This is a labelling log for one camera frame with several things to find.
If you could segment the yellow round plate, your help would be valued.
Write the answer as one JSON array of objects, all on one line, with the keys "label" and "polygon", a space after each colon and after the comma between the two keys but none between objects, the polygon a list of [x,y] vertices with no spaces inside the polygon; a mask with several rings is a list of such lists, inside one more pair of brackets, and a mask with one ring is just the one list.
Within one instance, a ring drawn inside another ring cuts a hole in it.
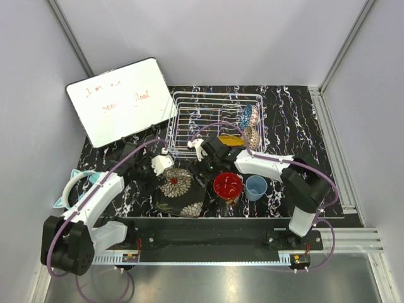
[{"label": "yellow round plate", "polygon": [[221,134],[218,136],[221,143],[229,147],[243,147],[246,142],[242,136]]}]

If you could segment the beige red patterned bowl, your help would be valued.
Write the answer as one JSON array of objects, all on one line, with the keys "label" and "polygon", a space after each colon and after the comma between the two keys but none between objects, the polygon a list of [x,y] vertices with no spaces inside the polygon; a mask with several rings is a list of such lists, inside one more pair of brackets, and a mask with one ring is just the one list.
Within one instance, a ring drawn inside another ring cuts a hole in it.
[{"label": "beige red patterned bowl", "polygon": [[251,126],[247,126],[244,129],[244,135],[246,136],[249,148],[254,151],[258,150],[261,143],[259,133]]}]

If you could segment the white wire dish rack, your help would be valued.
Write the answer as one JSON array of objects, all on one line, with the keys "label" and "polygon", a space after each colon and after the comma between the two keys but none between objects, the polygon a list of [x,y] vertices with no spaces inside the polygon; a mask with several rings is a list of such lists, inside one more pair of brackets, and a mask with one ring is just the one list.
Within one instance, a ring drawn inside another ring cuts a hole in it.
[{"label": "white wire dish rack", "polygon": [[266,150],[268,128],[264,124],[266,114],[262,96],[250,93],[175,91],[173,99],[172,112],[177,115],[168,122],[166,141],[169,152],[175,158],[196,156],[187,147],[187,142],[194,136],[197,139],[205,139],[211,135],[240,137],[240,132],[233,126],[242,127],[244,111],[248,106],[252,107],[258,117],[257,125],[254,126],[259,135],[258,151]]}]

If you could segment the black floral square plate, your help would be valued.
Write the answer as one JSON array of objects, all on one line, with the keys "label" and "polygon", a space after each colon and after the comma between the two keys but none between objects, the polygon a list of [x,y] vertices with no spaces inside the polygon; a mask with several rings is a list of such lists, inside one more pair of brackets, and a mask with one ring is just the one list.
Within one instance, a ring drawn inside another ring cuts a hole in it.
[{"label": "black floral square plate", "polygon": [[177,217],[198,218],[203,211],[206,188],[186,169],[167,169],[162,177],[155,208]]}]

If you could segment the blue patterned bowl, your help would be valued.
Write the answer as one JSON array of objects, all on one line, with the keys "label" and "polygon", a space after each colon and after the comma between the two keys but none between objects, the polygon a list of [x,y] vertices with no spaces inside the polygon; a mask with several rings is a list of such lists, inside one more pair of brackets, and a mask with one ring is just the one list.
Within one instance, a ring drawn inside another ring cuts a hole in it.
[{"label": "blue patterned bowl", "polygon": [[256,105],[248,104],[244,108],[241,118],[240,118],[240,127],[241,129],[245,129],[248,126],[254,128],[259,120],[259,112],[258,107]]}]

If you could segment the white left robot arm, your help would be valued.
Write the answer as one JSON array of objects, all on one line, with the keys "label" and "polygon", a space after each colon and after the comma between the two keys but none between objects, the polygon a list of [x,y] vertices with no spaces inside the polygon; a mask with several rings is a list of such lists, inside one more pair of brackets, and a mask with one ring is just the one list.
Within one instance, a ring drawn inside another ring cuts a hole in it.
[{"label": "white left robot arm", "polygon": [[69,273],[84,275],[96,254],[111,246],[123,250],[136,244],[134,227],[121,220],[112,220],[96,227],[97,220],[112,200],[126,187],[126,181],[158,180],[174,164],[168,154],[147,157],[135,149],[105,172],[80,172],[66,184],[61,203],[68,202],[70,190],[81,179],[96,175],[98,178],[78,202],[62,215],[49,216],[42,227],[40,262],[50,276],[61,278]]}]

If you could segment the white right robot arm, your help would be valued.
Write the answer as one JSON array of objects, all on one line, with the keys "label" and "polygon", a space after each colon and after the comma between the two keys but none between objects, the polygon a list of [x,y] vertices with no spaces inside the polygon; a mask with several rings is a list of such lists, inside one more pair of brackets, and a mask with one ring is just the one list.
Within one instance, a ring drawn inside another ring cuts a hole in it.
[{"label": "white right robot arm", "polygon": [[196,152],[190,170],[201,178],[213,181],[222,173],[234,173],[281,182],[286,190],[285,197],[293,206],[288,225],[290,232],[286,236],[288,246],[298,251],[308,245],[308,232],[332,188],[330,178],[315,167],[310,155],[269,155],[227,146],[217,137],[193,139],[187,142],[187,147]]}]

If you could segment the light blue plastic cup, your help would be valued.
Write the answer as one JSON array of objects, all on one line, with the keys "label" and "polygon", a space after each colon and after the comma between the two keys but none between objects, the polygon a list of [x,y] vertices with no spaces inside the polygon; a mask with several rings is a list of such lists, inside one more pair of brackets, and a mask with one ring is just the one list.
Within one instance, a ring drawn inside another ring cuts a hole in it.
[{"label": "light blue plastic cup", "polygon": [[250,176],[245,183],[246,199],[249,201],[259,200],[267,191],[266,179],[258,175]]}]

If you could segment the white whiteboard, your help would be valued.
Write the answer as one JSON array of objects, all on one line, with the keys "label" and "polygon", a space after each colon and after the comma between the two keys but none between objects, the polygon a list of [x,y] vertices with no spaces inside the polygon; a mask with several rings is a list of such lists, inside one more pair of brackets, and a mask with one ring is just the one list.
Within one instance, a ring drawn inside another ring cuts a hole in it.
[{"label": "white whiteboard", "polygon": [[177,107],[153,57],[71,83],[66,93],[94,148],[177,116]]}]

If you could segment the black marble mat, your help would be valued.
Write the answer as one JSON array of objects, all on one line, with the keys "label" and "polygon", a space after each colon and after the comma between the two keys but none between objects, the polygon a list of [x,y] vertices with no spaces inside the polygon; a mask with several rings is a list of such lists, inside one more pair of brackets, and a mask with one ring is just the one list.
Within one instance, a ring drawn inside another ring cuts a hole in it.
[{"label": "black marble mat", "polygon": [[[175,91],[250,93],[263,98],[264,124],[268,128],[265,152],[275,155],[298,155],[309,153],[319,165],[319,170],[335,184],[335,178],[328,159],[325,143],[319,126],[315,106],[307,86],[169,86],[170,94]],[[143,143],[163,138],[168,122],[147,129],[126,140]],[[119,141],[105,147],[93,148],[85,140],[77,169],[80,171],[106,169],[109,160],[119,159],[124,143]],[[287,218],[292,216],[293,206],[285,197],[286,190],[278,181],[268,181],[266,193],[257,201],[249,201],[242,193],[236,206],[211,206],[201,214],[204,218]],[[104,217],[174,217],[155,208],[155,195],[147,194],[136,183],[130,183],[103,212]]]}]

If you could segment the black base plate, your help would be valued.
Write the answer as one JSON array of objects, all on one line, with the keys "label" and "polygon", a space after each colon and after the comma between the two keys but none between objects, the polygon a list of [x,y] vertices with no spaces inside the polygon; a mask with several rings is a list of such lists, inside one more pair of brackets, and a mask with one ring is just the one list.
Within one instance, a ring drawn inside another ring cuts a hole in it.
[{"label": "black base plate", "polygon": [[321,234],[300,238],[282,218],[132,218],[142,262],[268,262],[280,251],[323,250]]}]

